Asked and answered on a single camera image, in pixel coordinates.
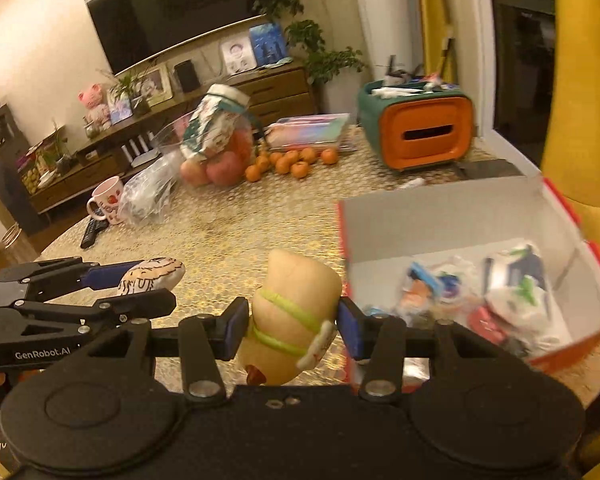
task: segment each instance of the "picture frame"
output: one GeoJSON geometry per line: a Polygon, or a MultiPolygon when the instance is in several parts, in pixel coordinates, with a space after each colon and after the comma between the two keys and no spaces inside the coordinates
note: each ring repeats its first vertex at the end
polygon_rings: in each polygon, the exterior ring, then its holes
{"type": "Polygon", "coordinates": [[[258,66],[275,65],[288,57],[285,37],[277,23],[251,27],[249,35],[258,66]]]}
{"type": "Polygon", "coordinates": [[[173,97],[169,70],[165,63],[160,63],[147,70],[136,91],[142,94],[149,106],[155,106],[173,97]]]}
{"type": "Polygon", "coordinates": [[[109,107],[112,125],[118,124],[120,121],[124,121],[133,115],[131,99],[129,99],[126,93],[123,93],[119,99],[116,99],[109,89],[107,91],[107,106],[109,107]]]}
{"type": "Polygon", "coordinates": [[[229,75],[247,72],[257,68],[255,54],[248,34],[234,36],[223,41],[221,46],[224,65],[229,75]]]}

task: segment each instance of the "remote control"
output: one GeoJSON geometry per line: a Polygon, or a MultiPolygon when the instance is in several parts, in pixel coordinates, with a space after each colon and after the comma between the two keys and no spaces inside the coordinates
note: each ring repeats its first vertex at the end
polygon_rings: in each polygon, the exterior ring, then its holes
{"type": "MultiPolygon", "coordinates": [[[[96,214],[101,214],[99,209],[96,209],[96,214]]],[[[89,223],[87,224],[87,228],[84,231],[80,248],[88,249],[91,247],[94,243],[96,243],[98,233],[104,231],[104,229],[107,227],[109,227],[109,222],[106,220],[96,220],[95,218],[90,219],[89,223]]]]}

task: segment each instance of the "white mug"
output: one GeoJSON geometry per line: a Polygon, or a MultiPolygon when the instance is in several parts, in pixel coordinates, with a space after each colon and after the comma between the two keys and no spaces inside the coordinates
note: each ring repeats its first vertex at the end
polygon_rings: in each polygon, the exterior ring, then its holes
{"type": "Polygon", "coordinates": [[[89,216],[96,220],[108,220],[112,225],[122,223],[122,219],[118,216],[118,205],[120,204],[123,189],[125,189],[125,186],[118,176],[112,176],[99,184],[93,190],[91,198],[87,202],[87,213],[89,213],[89,216]],[[96,215],[91,208],[91,203],[96,204],[104,212],[104,215],[96,215]]]}

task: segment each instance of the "tv cabinet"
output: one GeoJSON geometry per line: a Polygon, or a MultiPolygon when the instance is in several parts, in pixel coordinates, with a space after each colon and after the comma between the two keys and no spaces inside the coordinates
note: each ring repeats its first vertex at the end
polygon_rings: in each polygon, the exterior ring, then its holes
{"type": "MultiPolygon", "coordinates": [[[[269,70],[252,70],[227,78],[224,84],[235,86],[249,95],[250,112],[268,126],[282,117],[317,113],[314,92],[307,82],[301,62],[293,61],[269,70]]],[[[122,146],[141,134],[157,134],[178,117],[193,111],[210,84],[193,92],[175,94],[155,105],[141,117],[130,117],[114,124],[94,139],[87,140],[77,151],[78,166],[29,199],[39,213],[47,213],[72,200],[86,202],[88,194],[103,180],[120,176],[128,180],[150,166],[154,160],[132,168],[122,146]]]]}

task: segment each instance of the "gold tablecloth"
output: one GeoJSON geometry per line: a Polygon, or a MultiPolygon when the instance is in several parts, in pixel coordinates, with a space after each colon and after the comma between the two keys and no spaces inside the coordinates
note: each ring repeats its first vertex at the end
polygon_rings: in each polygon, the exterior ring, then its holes
{"type": "MultiPolygon", "coordinates": [[[[187,316],[220,314],[236,296],[250,297],[266,272],[267,254],[285,248],[318,258],[344,279],[340,256],[336,202],[379,189],[395,189],[416,176],[428,184],[458,180],[450,170],[399,175],[375,158],[360,132],[354,135],[359,150],[327,167],[315,164],[305,180],[266,174],[255,184],[233,189],[205,189],[195,197],[184,189],[171,198],[166,221],[142,228],[112,226],[98,236],[95,245],[83,251],[80,241],[85,218],[53,242],[41,258],[82,256],[85,261],[111,264],[172,256],[184,262],[187,272],[176,286],[176,310],[154,320],[154,327],[175,326],[187,316]]],[[[492,158],[472,149],[469,158],[492,158]]],[[[91,304],[107,291],[82,290],[56,300],[58,303],[91,304]]],[[[345,358],[340,338],[314,370],[302,373],[292,384],[334,384],[344,378],[345,358]]],[[[219,363],[229,390],[244,383],[246,375],[236,362],[219,363]]],[[[158,359],[156,378],[168,389],[181,391],[176,358],[158,359]]],[[[577,366],[558,378],[574,390],[584,405],[600,392],[600,345],[577,366]]]]}

